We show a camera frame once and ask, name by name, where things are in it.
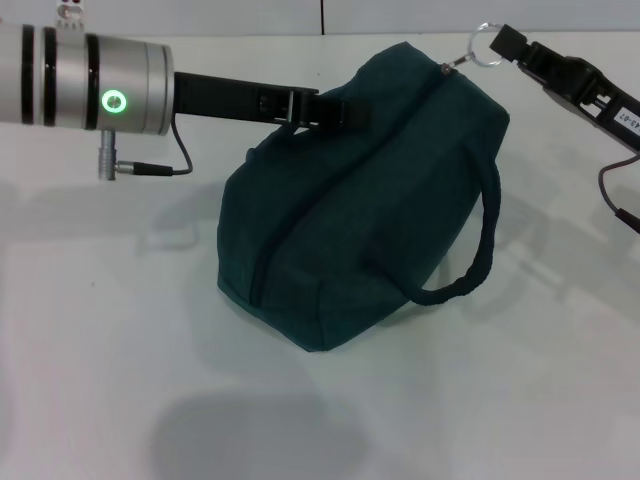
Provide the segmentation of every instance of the fabric bag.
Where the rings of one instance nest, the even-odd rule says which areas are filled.
[[[409,301],[441,304],[484,282],[509,123],[470,80],[407,43],[325,95],[368,101],[370,127],[280,128],[227,181],[218,226],[220,289],[308,351],[335,348]],[[423,290],[480,195],[473,264]]]

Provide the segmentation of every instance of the green led light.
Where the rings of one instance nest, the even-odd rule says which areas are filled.
[[[127,97],[118,90],[109,90],[102,96],[102,106],[109,113],[122,113],[127,108]]]

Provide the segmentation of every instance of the black bracket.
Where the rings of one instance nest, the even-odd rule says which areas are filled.
[[[633,152],[640,151],[640,102],[625,93],[586,60],[564,57],[505,25],[491,49],[542,85],[558,104]]]
[[[310,88],[283,87],[175,74],[175,113],[325,131],[357,131],[369,124],[366,103],[318,96]]]

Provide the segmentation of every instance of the cable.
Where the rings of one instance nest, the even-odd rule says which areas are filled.
[[[182,143],[182,139],[180,138],[180,134],[178,133],[178,127],[176,127],[176,112],[173,112],[171,117],[171,130],[173,131],[173,136],[176,137],[176,142],[178,142],[178,146],[184,155],[184,159],[187,162],[187,168],[185,170],[174,170],[174,175],[188,175],[193,172],[193,162],[191,162],[191,157],[189,156],[189,152],[187,152],[187,148]]]
[[[173,136],[176,137],[176,142],[184,155],[184,159],[187,161],[187,168],[184,170],[174,170],[173,167],[168,165],[155,165],[153,163],[143,162],[118,162],[116,165],[116,171],[126,175],[138,175],[144,177],[173,177],[175,175],[188,175],[193,172],[193,163],[187,148],[184,146],[180,134],[178,133],[178,127],[176,127],[176,114],[173,113],[171,117],[171,130],[173,130]]]
[[[604,174],[607,173],[609,170],[615,170],[616,168],[626,167],[628,165],[636,163],[638,160],[640,160],[640,153],[638,153],[634,157],[631,157],[629,160],[614,163],[607,167],[604,167],[602,170],[600,170],[600,173],[598,174],[598,185],[600,185],[600,193],[602,193],[602,198],[604,198],[604,201],[607,202],[607,205],[609,205],[609,208],[613,210],[614,213],[618,213],[618,207],[616,207],[614,203],[611,201],[611,198],[607,193],[607,189],[604,186]]]

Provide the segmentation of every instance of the bag strap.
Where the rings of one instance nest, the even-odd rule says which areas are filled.
[[[373,251],[374,261],[377,263],[389,279],[410,301],[423,306],[440,305],[454,297],[468,295],[478,288],[489,276],[491,265],[493,264],[493,250],[495,247],[495,232],[500,215],[500,176],[498,168],[494,162],[480,165],[479,159],[472,152],[469,157],[480,182],[482,193],[482,204],[484,206],[482,234],[478,252],[473,260],[473,264],[467,273],[453,282],[451,285],[439,290],[423,290],[415,285],[410,278],[402,274],[399,269],[392,265],[385,255]]]

